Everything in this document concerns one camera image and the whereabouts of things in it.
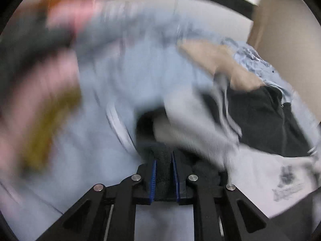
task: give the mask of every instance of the beige wall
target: beige wall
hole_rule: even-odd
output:
[[[257,50],[321,121],[321,26],[302,0],[271,0]]]

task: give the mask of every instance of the wrinkled fabric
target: wrinkled fabric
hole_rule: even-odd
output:
[[[204,88],[213,84],[209,75],[177,51],[176,42],[184,38],[206,38],[215,44],[231,42],[186,17],[155,9],[137,10],[124,4],[113,10],[105,6],[78,33],[74,49],[82,105],[53,140],[48,170],[21,179],[17,191],[23,204],[14,206],[16,216],[4,213],[19,239],[35,240],[94,184],[118,184],[144,162],[139,154],[128,153],[118,140],[106,115],[107,105],[115,106],[135,141],[136,119],[145,109],[158,106],[165,95],[180,86]],[[240,51],[235,58],[250,48],[233,44]],[[243,59],[245,63],[236,61],[247,67],[255,64],[249,56]],[[136,240],[150,240],[150,236],[157,240],[194,239],[184,224],[170,220],[189,222],[193,218],[192,206],[173,210],[175,216],[164,212],[173,204],[160,207],[151,213],[145,213],[145,207],[137,207]],[[163,220],[164,227],[146,226],[155,220]]]

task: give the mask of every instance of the zipper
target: zipper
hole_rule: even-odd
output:
[[[283,111],[283,104],[281,104],[281,116],[282,116],[282,133],[283,133],[281,152],[282,152],[282,156],[285,157],[284,153],[285,153],[287,137],[286,137],[286,131],[285,131],[285,115],[284,115],[284,111]]]

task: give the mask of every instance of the tan cloth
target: tan cloth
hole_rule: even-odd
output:
[[[184,40],[177,46],[211,75],[224,73],[235,90],[248,92],[265,85],[259,77],[239,65],[225,45],[214,45],[207,40]]]

